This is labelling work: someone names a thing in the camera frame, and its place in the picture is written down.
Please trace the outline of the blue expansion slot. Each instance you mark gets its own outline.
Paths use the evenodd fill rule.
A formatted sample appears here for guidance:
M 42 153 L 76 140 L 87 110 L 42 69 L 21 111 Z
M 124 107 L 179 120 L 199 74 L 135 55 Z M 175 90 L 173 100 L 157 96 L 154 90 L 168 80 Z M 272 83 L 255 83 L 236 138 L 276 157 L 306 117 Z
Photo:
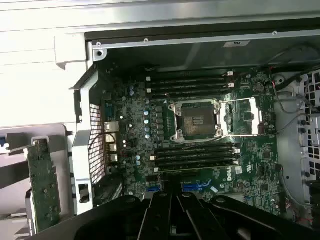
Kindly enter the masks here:
M 182 190 L 184 192 L 194 192 L 194 191 L 202 191 L 204 188 L 208 187 L 211 184 L 212 180 L 209 179 L 207 182 L 204 183 L 183 183 Z M 161 190 L 160 185 L 149 186 L 146 188 L 147 192 L 158 192 Z

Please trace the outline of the long black expansion slot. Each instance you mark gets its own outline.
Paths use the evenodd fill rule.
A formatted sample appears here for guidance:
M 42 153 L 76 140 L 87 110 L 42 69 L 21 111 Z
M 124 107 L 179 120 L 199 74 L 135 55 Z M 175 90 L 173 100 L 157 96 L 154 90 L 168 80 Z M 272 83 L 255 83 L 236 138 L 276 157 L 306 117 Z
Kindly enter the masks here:
M 161 172 L 160 175 L 164 178 L 168 177 L 178 177 L 181 179 L 186 179 L 186 178 L 195 178 L 199 176 L 198 171 L 166 171 L 166 172 Z

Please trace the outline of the black RAM slot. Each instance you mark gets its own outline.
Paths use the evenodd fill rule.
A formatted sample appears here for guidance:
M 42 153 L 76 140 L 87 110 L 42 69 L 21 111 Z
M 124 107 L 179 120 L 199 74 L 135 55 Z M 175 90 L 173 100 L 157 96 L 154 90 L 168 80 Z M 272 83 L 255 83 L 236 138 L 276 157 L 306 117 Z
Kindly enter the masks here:
M 222 164 L 222 163 L 233 163 L 237 161 L 234 158 L 211 158 L 211 159 L 196 159 L 196 160 L 177 160 L 177 161 L 156 161 L 156 166 L 170 166 L 170 165 L 188 165 L 188 164 Z
M 208 158 L 226 158 L 235 157 L 234 152 L 209 152 L 209 153 L 193 153 L 185 155 L 165 155 L 165 156 L 150 156 L 151 161 L 175 161 L 188 159 L 208 159 Z
M 183 71 L 183 72 L 157 72 L 145 77 L 146 82 L 168 80 L 168 79 L 215 79 L 234 75 L 234 71 Z
M 197 79 L 166 79 L 159 82 L 149 83 L 149 87 L 184 86 L 184 85 L 206 85 L 206 84 L 226 84 L 228 79 L 224 78 L 197 78 Z
M 172 91 L 202 91 L 202 90 L 208 90 L 208 89 L 227 89 L 227 88 L 234 88 L 234 87 L 235 87 L 235 84 L 232 82 L 227 84 L 188 85 L 188 86 L 147 88 L 146 92 L 148 94 L 151 94 L 151 93 L 164 93 L 164 92 L 172 92 Z
M 169 92 L 169 93 L 150 93 L 147 96 L 152 99 L 166 99 L 166 98 L 193 98 L 193 97 L 204 97 L 204 96 L 219 96 L 229 93 L 228 89 L 213 89 L 205 91 L 186 91 L 186 92 Z
M 207 150 L 232 150 L 232 145 L 223 145 L 223 146 L 203 146 L 203 147 L 194 147 L 194 148 L 170 148 L 170 149 L 158 149 L 155 150 L 155 154 L 162 154 L 162 153 L 179 153 L 185 151 L 207 151 Z
M 205 164 L 185 164 L 185 165 L 167 165 L 167 166 L 156 166 L 154 168 L 155 173 L 159 172 L 179 172 L 188 170 L 200 170 L 200 169 L 211 169 L 216 167 L 229 167 L 237 166 L 237 163 L 205 163 Z

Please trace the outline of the green motherboard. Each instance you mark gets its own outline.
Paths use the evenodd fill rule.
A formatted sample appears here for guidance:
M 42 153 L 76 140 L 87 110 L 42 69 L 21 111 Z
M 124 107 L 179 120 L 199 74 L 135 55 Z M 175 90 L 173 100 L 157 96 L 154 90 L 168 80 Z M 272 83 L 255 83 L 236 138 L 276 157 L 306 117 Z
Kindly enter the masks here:
M 284 210 L 283 193 L 280 187 L 278 172 L 280 170 L 277 149 L 276 114 L 270 76 L 267 72 L 255 72 L 243 75 L 235 72 L 226 76 L 229 83 L 235 87 L 224 88 L 229 93 L 214 96 L 198 96 L 185 98 L 152 99 L 146 89 L 167 88 L 193 85 L 165 85 L 161 87 L 148 86 L 152 82 L 162 82 L 166 79 L 146 82 L 145 77 L 157 73 L 153 69 L 144 71 L 129 71 L 112 73 L 108 71 L 101 76 L 106 87 L 104 106 L 104 139 L 106 161 L 111 172 L 120 172 L 124 184 L 124 193 L 140 199 L 147 196 L 147 187 L 164 185 L 163 172 L 154 172 L 158 167 L 155 162 L 185 161 L 150 160 L 150 156 L 189 155 L 195 153 L 236 153 L 234 157 L 217 157 L 209 159 L 236 159 L 234 166 L 214 167 L 195 170 L 199 176 L 180 178 L 182 184 L 206 183 L 212 180 L 208 187 L 201 191 L 191 191 L 205 201 L 221 195 L 234 198 L 242 203 L 262 209 L 274 215 L 280 215 Z M 163 93 L 211 91 L 180 90 Z M 173 112 L 168 106 L 179 101 L 215 99 L 221 101 L 255 98 L 257 107 L 262 113 L 262 123 L 259 125 L 259 135 L 249 137 L 222 136 L 221 139 L 192 144 L 179 144 L 169 140 L 173 133 Z M 233 146 L 230 150 L 182 151 L 175 153 L 160 153 L 155 151 L 175 148 L 200 148 L 206 146 Z

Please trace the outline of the CPU socket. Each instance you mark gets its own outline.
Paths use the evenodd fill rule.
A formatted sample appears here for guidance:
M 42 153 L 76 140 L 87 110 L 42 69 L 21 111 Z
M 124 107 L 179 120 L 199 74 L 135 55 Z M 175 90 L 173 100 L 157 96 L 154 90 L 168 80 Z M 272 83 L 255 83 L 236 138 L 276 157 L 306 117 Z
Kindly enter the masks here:
M 178 144 L 201 144 L 223 137 L 221 106 L 213 98 L 183 100 L 170 104 L 173 132 L 169 140 Z

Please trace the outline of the silver socket cover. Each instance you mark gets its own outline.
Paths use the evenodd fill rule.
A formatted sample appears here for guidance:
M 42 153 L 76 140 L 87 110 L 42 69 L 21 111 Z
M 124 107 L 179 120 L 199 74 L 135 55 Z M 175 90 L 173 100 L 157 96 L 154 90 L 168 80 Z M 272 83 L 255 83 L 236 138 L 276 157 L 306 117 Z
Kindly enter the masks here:
M 254 97 L 225 100 L 219 103 L 219 127 L 224 137 L 255 137 L 263 122 Z

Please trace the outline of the silver disk bay cage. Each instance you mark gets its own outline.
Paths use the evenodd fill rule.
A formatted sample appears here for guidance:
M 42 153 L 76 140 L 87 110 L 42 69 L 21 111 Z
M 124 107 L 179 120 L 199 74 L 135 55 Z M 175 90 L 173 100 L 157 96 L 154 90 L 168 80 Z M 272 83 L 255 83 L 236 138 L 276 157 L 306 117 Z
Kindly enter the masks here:
M 277 91 L 274 100 L 287 211 L 320 231 L 320 69 Z

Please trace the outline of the grey parts rack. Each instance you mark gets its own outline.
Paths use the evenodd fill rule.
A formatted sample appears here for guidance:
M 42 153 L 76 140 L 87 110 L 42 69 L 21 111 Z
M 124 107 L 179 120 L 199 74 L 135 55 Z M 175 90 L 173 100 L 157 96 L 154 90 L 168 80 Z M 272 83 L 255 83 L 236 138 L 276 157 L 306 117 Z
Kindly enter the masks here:
M 26 192 L 31 188 L 24 148 L 32 138 L 49 140 L 51 160 L 56 169 L 60 198 L 60 220 L 75 214 L 74 191 L 70 171 L 67 129 L 62 124 L 35 125 L 0 129 L 6 143 L 0 146 L 0 240 L 25 240 L 29 237 Z

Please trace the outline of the black and silver PC case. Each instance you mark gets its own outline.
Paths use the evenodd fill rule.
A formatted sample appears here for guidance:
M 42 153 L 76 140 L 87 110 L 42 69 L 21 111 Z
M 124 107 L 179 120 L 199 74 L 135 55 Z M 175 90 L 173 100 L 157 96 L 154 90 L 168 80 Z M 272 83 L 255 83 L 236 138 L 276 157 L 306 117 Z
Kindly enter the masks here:
M 145 28 L 124 33 L 87 33 L 85 43 L 92 64 L 71 89 L 75 132 L 70 158 L 76 216 L 129 195 L 124 193 L 121 173 L 111 172 L 106 160 L 103 117 L 107 89 L 101 76 L 107 72 L 225 70 L 244 76 L 266 72 L 270 76 L 277 129 L 277 92 L 299 77 L 320 70 L 320 28 L 232 30 L 230 26 L 195 25 L 188 33 L 181 27 Z M 284 209 L 280 215 L 268 213 L 320 232 L 296 223 L 288 213 L 287 195 L 280 178 L 283 167 L 279 162 L 278 165 Z M 167 240 L 197 240 L 173 192 Z

